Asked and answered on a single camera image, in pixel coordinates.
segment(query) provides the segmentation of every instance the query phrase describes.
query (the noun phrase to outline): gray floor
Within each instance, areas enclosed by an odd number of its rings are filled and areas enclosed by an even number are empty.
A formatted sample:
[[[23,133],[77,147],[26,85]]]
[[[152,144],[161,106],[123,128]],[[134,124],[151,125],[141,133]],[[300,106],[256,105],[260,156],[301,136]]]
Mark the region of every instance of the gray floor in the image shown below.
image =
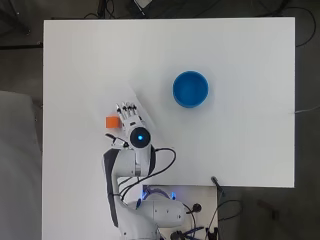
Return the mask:
[[[125,5],[129,0],[117,1],[117,16],[127,14]],[[175,0],[162,5],[154,4],[151,17],[190,18],[210,5],[209,0]],[[275,9],[279,0],[264,1]],[[320,20],[319,1],[292,1],[291,6],[306,7]],[[16,1],[20,18],[30,26],[32,33],[23,36],[12,33],[0,38],[0,45],[34,44],[42,41],[43,20],[51,17],[83,17],[95,12],[96,1],[89,0],[30,0]],[[222,0],[201,17],[250,17],[264,13],[258,0]],[[288,10],[287,16],[296,16],[296,41],[303,42],[312,32],[312,20],[305,12]],[[0,25],[0,32],[6,27]],[[296,109],[320,104],[320,45],[319,34],[306,46],[296,50]],[[42,50],[19,50],[0,52],[0,90],[31,95],[42,100]],[[320,111],[296,116],[296,188],[226,188],[226,199],[242,199],[243,214],[235,219],[221,222],[221,236],[226,239],[320,239]],[[270,212],[259,207],[257,200],[271,204],[280,211],[278,221],[273,221]],[[220,217],[236,211],[236,206],[221,209]]]

